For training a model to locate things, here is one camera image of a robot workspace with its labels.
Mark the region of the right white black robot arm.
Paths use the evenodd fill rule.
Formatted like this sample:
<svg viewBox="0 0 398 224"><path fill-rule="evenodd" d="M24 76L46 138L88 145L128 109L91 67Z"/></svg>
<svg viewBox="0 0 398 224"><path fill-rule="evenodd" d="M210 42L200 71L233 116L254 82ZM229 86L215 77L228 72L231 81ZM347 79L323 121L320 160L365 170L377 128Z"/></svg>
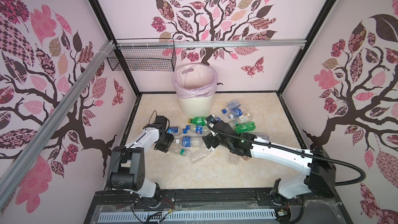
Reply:
<svg viewBox="0 0 398 224"><path fill-rule="evenodd" d="M326 152L275 144L252 133L237 134L222 120L209 119L206 126L210 134L204 138L204 142L209 148L222 145L237 156L270 160L299 172L290 179L275 180L270 191L275 204L282 205L309 193L323 198L335 197L336 167L328 161Z"/></svg>

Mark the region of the small bottle blue label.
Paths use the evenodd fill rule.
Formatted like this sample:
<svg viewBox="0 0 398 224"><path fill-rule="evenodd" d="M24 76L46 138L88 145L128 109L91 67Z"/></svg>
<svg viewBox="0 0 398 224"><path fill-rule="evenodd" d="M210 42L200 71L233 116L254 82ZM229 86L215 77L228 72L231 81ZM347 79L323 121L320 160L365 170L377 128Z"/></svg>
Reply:
<svg viewBox="0 0 398 224"><path fill-rule="evenodd" d="M179 127L169 127L167 132L172 135L179 134L180 128Z"/></svg>

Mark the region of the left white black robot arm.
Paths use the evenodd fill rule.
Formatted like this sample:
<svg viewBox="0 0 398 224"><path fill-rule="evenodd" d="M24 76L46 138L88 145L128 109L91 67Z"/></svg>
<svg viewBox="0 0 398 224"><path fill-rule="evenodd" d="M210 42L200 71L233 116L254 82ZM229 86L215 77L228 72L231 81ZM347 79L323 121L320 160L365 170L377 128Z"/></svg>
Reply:
<svg viewBox="0 0 398 224"><path fill-rule="evenodd" d="M144 198L153 198L157 184L146 178L145 153L153 144L165 145L165 152L174 140L166 124L146 125L132 142L113 149L106 185L110 190L130 191Z"/></svg>

